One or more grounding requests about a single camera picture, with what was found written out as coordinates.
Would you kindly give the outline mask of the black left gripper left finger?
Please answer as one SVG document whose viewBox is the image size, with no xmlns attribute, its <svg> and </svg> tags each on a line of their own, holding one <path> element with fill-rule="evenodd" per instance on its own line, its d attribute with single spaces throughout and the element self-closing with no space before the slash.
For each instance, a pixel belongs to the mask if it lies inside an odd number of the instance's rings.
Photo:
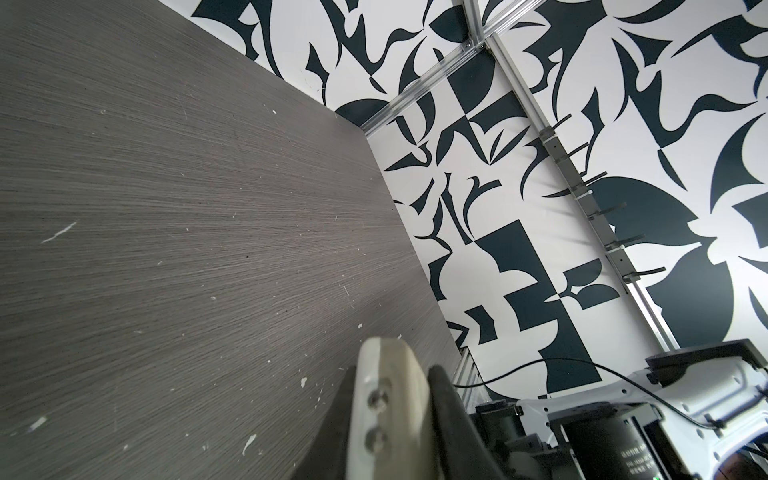
<svg viewBox="0 0 768 480">
<path fill-rule="evenodd" d="M 318 434 L 292 479 L 344 480 L 351 424 L 356 368 L 350 367 L 339 386 Z"/>
</svg>

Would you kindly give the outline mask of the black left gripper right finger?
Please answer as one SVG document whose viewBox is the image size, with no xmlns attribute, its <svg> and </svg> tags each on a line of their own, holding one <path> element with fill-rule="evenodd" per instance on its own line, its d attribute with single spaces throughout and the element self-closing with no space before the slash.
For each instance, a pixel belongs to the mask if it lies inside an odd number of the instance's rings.
<svg viewBox="0 0 768 480">
<path fill-rule="evenodd" d="M 504 474 L 477 433 L 445 369 L 429 368 L 433 425 L 445 479 L 503 479 Z"/>
</svg>

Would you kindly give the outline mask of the white remote control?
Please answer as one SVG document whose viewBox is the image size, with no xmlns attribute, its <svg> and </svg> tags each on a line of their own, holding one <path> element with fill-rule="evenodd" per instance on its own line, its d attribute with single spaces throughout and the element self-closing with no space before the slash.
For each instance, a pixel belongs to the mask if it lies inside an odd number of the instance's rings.
<svg viewBox="0 0 768 480">
<path fill-rule="evenodd" d="M 430 387 L 416 355 L 401 339 L 372 337 L 360 348 L 345 477 L 441 477 Z"/>
</svg>

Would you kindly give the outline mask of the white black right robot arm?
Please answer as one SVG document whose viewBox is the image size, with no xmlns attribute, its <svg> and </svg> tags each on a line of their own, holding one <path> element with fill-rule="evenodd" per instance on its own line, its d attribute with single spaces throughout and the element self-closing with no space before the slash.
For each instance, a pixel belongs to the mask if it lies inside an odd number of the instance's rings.
<svg viewBox="0 0 768 480">
<path fill-rule="evenodd" d="M 747 340 L 647 358 L 607 386 L 470 418 L 509 479 L 764 479 L 767 360 Z"/>
</svg>

